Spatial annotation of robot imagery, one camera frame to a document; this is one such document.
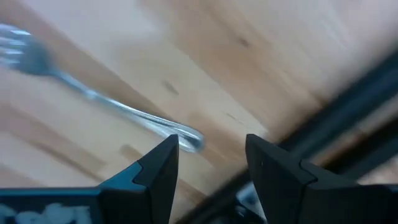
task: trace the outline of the fork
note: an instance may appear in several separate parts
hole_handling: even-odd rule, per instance
[[[199,152],[205,144],[204,136],[196,129],[131,108],[84,85],[57,68],[49,51],[30,33],[7,24],[0,24],[0,65],[25,74],[54,77],[86,98],[116,109],[164,138],[177,134],[184,151]]]

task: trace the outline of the wooden surface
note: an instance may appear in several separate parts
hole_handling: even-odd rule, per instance
[[[0,1],[0,21],[74,77],[205,134],[201,154],[180,153],[172,220],[244,167],[247,133],[277,141],[394,50],[397,13],[395,0]],[[162,140],[49,77],[0,74],[1,187],[96,185]]]

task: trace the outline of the black metal bar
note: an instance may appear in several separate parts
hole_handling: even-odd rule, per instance
[[[279,144],[303,158],[314,156],[398,92],[398,52],[340,94]]]
[[[395,52],[301,125],[279,146],[304,158],[314,156],[397,92],[398,52]],[[245,169],[178,223],[196,223],[197,218],[204,219],[203,214],[214,215],[226,204],[234,203],[236,193],[249,179],[249,172]]]
[[[358,179],[398,154],[398,118],[324,165],[350,179]]]

